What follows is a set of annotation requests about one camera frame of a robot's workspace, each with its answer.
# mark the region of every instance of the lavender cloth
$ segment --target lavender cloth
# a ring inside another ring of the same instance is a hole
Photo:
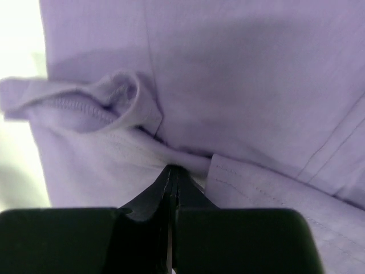
[[[179,164],[221,207],[298,210],[327,273],[363,273],[365,3],[41,9],[50,82],[0,92],[31,122],[53,205],[120,206]]]

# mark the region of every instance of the purple fabric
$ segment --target purple fabric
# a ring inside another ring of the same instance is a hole
[[[365,3],[40,4],[49,81],[0,96],[54,206],[120,206],[179,164],[219,206],[298,210],[327,273],[363,273]]]

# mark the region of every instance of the black object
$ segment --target black object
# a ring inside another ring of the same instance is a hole
[[[125,206],[16,209],[0,215],[0,273],[323,273],[290,209],[219,209],[166,166]]]

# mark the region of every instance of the white surface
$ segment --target white surface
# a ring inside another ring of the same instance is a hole
[[[0,0],[0,41],[0,79],[46,75],[37,0]],[[0,114],[0,211],[49,205],[28,123],[4,121]]]

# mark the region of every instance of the garment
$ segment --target garment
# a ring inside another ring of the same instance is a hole
[[[120,206],[179,164],[220,207],[298,210],[327,273],[363,272],[365,4],[41,9],[49,82],[0,92],[31,122],[54,206]]]

